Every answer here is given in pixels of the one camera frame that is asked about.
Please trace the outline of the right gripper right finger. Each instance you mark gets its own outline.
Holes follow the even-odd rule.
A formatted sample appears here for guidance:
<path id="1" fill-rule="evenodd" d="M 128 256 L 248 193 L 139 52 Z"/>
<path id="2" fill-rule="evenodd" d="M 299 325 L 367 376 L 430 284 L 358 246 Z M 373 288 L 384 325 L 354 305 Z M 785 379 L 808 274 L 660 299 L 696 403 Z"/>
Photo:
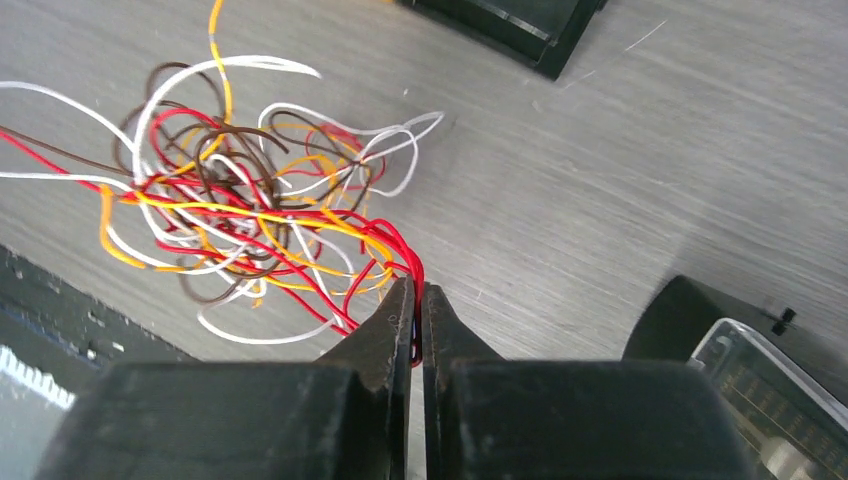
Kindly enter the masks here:
<path id="1" fill-rule="evenodd" d="M 421 300 L 431 479 L 751 479 L 718 391 L 678 362 L 509 360 Z"/>

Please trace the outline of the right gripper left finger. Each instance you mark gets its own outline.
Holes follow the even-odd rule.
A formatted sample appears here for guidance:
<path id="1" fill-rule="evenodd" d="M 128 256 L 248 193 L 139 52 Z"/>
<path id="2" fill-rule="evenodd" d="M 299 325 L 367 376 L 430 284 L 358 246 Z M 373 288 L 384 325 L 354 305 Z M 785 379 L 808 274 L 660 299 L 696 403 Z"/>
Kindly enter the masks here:
<path id="1" fill-rule="evenodd" d="M 39 479 L 402 479 L 415 286 L 312 362 L 111 367 L 48 444 Z"/>

